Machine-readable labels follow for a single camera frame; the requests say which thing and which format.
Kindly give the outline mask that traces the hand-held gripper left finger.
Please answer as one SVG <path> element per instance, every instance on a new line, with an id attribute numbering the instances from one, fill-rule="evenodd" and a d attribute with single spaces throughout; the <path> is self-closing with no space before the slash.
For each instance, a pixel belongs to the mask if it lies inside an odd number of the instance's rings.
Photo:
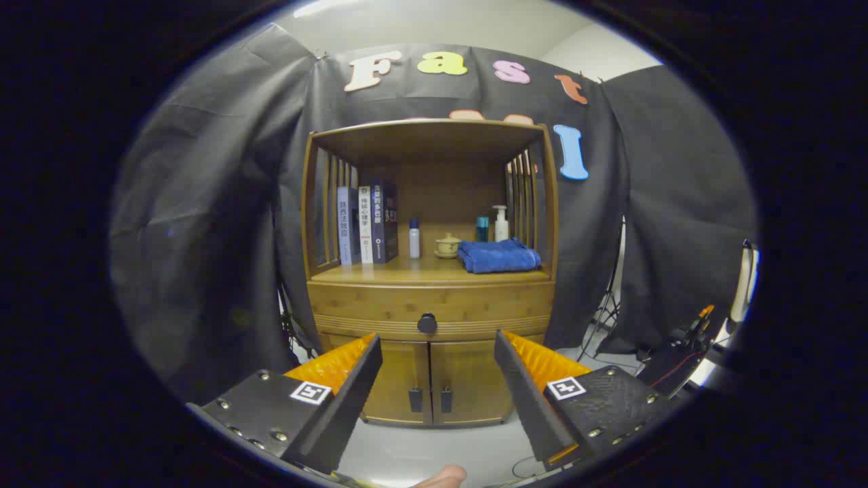
<path id="1" fill-rule="evenodd" d="M 190 411 L 256 455 L 323 475 L 338 469 L 382 365 L 378 334 L 285 373 L 256 370 Z"/>

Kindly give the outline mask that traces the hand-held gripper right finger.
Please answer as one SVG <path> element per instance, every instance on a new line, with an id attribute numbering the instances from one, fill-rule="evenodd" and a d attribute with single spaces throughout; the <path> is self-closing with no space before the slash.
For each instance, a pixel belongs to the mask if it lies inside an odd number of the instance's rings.
<path id="1" fill-rule="evenodd" d="M 495 361 L 536 460 L 547 470 L 601 462 L 660 426 L 675 408 L 616 365 L 590 370 L 500 330 Z"/>

